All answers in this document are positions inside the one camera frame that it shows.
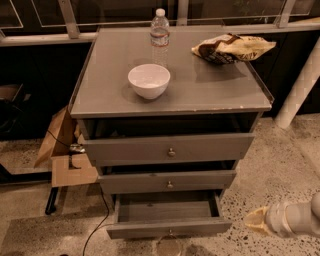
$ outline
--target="concrete floor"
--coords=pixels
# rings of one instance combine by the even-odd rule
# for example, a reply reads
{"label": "concrete floor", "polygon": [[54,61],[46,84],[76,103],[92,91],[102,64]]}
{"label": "concrete floor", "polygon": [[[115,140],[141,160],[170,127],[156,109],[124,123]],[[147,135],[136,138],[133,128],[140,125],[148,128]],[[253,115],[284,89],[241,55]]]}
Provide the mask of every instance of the concrete floor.
{"label": "concrete floor", "polygon": [[[257,136],[221,202],[225,218],[233,222],[231,228],[212,237],[180,238],[181,255],[319,256],[320,239],[265,237],[248,230],[243,223],[246,214],[260,206],[284,200],[309,201],[320,191],[319,127],[319,114],[297,116],[285,131],[271,118],[261,119]],[[30,155],[35,154],[34,145],[41,141],[29,145],[19,142],[18,146],[14,143],[17,142],[0,142],[1,163],[5,162],[15,173],[19,172],[19,165],[21,172],[30,171]],[[49,192],[49,182],[0,186],[0,255],[82,255],[90,233],[108,212],[99,186],[60,189],[57,211],[51,216],[44,213]],[[110,223],[112,215],[103,225]],[[91,237],[85,255],[152,256],[157,255],[158,241],[110,240],[102,227]],[[165,249],[168,250],[163,256],[177,255],[175,248]]]}

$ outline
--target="gray dresser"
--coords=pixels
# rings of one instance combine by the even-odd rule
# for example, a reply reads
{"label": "gray dresser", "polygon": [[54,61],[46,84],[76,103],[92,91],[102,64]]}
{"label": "gray dresser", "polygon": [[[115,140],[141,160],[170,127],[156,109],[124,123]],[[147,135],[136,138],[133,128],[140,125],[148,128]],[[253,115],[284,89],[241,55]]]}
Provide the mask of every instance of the gray dresser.
{"label": "gray dresser", "polygon": [[114,200],[111,238],[226,231],[219,200],[272,97],[250,64],[216,66],[191,47],[217,36],[171,28],[167,90],[145,100],[127,75],[152,63],[148,28],[101,29],[71,102],[91,163]]}

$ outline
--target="open drawer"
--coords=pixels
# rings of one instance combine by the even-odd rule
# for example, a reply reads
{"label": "open drawer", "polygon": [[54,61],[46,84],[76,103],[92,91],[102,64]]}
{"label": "open drawer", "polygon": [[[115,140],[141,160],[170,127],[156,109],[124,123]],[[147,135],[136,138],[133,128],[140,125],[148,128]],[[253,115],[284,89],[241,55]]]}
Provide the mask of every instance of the open drawer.
{"label": "open drawer", "polygon": [[230,228],[213,191],[117,195],[111,239],[213,235]]}

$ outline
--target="cardboard box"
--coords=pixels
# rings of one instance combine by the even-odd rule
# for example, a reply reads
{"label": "cardboard box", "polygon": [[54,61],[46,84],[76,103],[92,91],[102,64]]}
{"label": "cardboard box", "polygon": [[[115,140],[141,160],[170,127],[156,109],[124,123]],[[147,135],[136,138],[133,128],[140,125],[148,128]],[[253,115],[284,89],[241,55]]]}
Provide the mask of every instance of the cardboard box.
{"label": "cardboard box", "polygon": [[75,127],[76,121],[67,107],[60,110],[53,116],[38,152],[34,167],[48,164],[52,187],[90,184],[98,179],[97,169],[90,164],[87,154],[72,155],[70,161],[69,145],[74,143]]}

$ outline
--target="plastic bag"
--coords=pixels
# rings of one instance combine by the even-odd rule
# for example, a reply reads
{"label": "plastic bag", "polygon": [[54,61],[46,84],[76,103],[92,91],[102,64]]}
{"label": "plastic bag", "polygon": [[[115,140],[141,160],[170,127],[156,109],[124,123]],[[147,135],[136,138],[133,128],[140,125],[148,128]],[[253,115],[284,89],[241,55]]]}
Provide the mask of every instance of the plastic bag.
{"label": "plastic bag", "polygon": [[255,60],[275,46],[275,42],[268,42],[262,37],[225,34],[203,41],[193,47],[192,52],[221,65]]}

